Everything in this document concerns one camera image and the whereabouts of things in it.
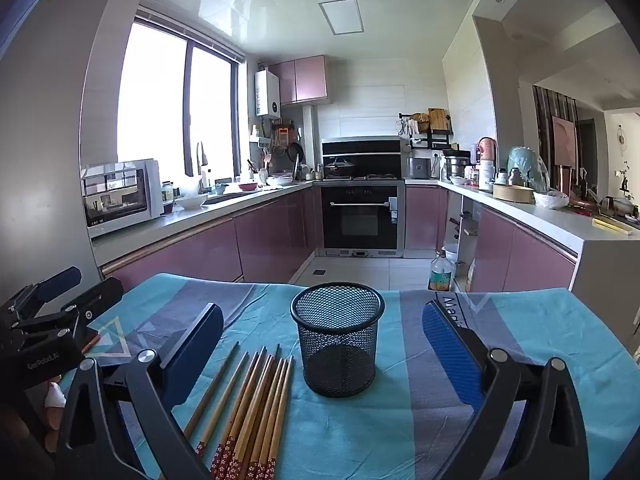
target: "recessed ceiling light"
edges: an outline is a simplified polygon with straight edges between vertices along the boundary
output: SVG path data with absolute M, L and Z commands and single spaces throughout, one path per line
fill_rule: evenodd
M 364 32 L 357 0 L 335 0 L 318 5 L 334 36 Z

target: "basket rim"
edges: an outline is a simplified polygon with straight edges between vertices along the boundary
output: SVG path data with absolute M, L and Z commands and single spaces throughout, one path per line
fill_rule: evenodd
M 372 292 L 375 295 L 375 297 L 378 298 L 378 310 L 377 310 L 377 312 L 371 317 L 371 319 L 369 319 L 367 321 L 363 321 L 362 323 L 358 323 L 358 324 L 350 325 L 350 326 L 345 326 L 345 327 L 341 327 L 341 328 L 327 328 L 327 327 L 324 327 L 324 326 L 314 325 L 312 323 L 309 323 L 309 322 L 305 321 L 304 319 L 302 319 L 296 313 L 295 307 L 296 307 L 298 301 L 300 300 L 300 298 L 302 296 L 304 296 L 305 294 L 308 294 L 308 293 L 310 293 L 310 292 L 312 292 L 314 290 L 317 290 L 318 288 L 325 288 L 325 287 L 328 287 L 328 286 L 336 286 L 336 285 L 352 286 L 354 288 L 361 288 L 362 290 L 366 290 L 368 292 Z M 309 330 L 311 332 L 316 332 L 316 333 L 325 334 L 325 335 L 346 335 L 346 334 L 351 334 L 351 333 L 354 333 L 354 332 L 359 332 L 361 330 L 364 330 L 364 329 L 370 327 L 371 325 L 373 325 L 374 323 L 378 322 L 378 320 L 380 319 L 380 317 L 382 316 L 382 314 L 385 311 L 385 300 L 382 297 L 382 295 L 375 288 L 372 288 L 372 287 L 367 286 L 367 285 L 363 285 L 361 283 L 352 283 L 352 282 L 319 283 L 319 285 L 310 286 L 309 288 L 306 288 L 305 290 L 301 290 L 299 293 L 297 293 L 296 297 L 293 298 L 293 300 L 291 301 L 291 306 L 289 308 L 289 311 L 291 313 L 291 317 L 293 318 L 293 321 L 295 321 L 298 326 L 306 328 L 307 330 Z

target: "metal screw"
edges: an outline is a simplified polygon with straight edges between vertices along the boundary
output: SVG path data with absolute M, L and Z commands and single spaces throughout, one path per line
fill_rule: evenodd
M 93 366 L 94 366 L 94 360 L 93 359 L 85 359 L 80 363 L 80 369 L 83 372 L 85 372 L 87 370 L 90 370 Z
M 501 350 L 500 348 L 494 348 L 491 350 L 491 359 L 499 363 L 505 363 L 507 361 L 508 355 L 507 352 Z
M 564 361 L 562 361 L 562 359 L 559 359 L 557 357 L 554 357 L 553 359 L 551 359 L 551 365 L 553 368 L 555 368 L 559 372 L 561 372 L 566 368 L 566 364 L 564 364 Z
M 138 361 L 141 363 L 148 363 L 156 357 L 156 353 L 153 350 L 143 350 L 138 354 Z

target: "basket base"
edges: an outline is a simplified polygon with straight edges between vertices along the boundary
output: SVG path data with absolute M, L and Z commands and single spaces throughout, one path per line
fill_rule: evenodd
M 366 390 L 376 377 L 376 364 L 357 346 L 325 346 L 306 361 L 306 384 L 323 397 L 351 397 Z

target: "white countertop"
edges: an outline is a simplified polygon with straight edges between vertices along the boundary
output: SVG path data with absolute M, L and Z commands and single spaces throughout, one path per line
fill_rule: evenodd
M 627 236 L 594 227 L 591 218 L 571 211 L 546 209 L 535 204 L 518 204 L 494 198 L 491 193 L 469 186 L 456 186 L 440 180 L 406 180 L 405 184 L 440 186 L 476 202 L 485 204 L 571 249 L 582 253 L 585 242 L 591 241 L 640 241 L 640 231 Z
M 92 245 L 95 261 L 101 267 L 142 247 L 204 224 L 204 222 L 311 187 L 312 184 L 312 182 L 304 182 L 295 186 L 262 190 L 217 204 L 204 205 L 194 210 L 185 210 L 176 206 L 174 212 L 168 215 L 94 238 Z

